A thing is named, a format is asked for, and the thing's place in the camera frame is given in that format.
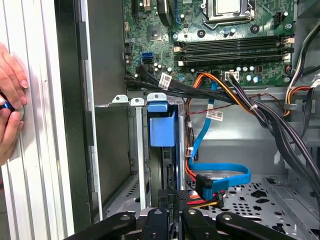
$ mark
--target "barcode label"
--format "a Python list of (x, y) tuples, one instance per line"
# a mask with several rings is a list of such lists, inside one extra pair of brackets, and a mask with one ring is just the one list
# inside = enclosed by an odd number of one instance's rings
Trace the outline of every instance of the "barcode label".
[(170, 82), (171, 82), (172, 76), (165, 74), (164, 72), (161, 74), (160, 81), (159, 81), (159, 87), (168, 90)]
[(311, 88), (316, 88), (318, 85), (320, 85), (320, 79), (316, 80), (316, 81), (311, 85)]
[(207, 111), (206, 112), (206, 118), (220, 121), (222, 122), (224, 120), (224, 113), (222, 111), (216, 111), (216, 110), (210, 110), (213, 109), (214, 105), (213, 104), (208, 104)]

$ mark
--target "motherboard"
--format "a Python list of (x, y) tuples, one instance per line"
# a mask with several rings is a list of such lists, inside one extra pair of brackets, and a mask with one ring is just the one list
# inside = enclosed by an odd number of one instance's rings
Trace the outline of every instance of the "motherboard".
[(242, 86), (291, 80), (294, 0), (123, 0), (123, 9), (132, 76), (144, 64), (188, 85), (202, 72)]

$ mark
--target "cpu socket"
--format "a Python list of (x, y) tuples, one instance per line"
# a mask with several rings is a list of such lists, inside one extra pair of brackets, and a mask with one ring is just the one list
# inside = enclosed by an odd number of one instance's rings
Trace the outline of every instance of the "cpu socket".
[(203, 0), (203, 24), (214, 30), (218, 25), (242, 24), (255, 18), (255, 0)]

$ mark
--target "hand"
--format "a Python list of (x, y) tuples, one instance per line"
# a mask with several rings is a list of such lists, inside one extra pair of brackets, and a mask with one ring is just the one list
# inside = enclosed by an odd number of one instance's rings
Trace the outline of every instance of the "hand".
[[(23, 91), (23, 88), (27, 87), (27, 77), (21, 66), (0, 43), (0, 90), (15, 109), (20, 109), (22, 105), (27, 104)], [(0, 105), (3, 104), (5, 100), (0, 96)]]
[(20, 113), (3, 108), (0, 110), (0, 166), (6, 163), (15, 148), (16, 140), (24, 125)]

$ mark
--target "blue sata port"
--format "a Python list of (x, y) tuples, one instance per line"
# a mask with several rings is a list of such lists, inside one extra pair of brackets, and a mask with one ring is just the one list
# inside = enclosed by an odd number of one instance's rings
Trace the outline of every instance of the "blue sata port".
[(143, 52), (143, 53), (141, 53), (141, 58), (142, 59), (153, 59), (154, 53), (153, 52)]

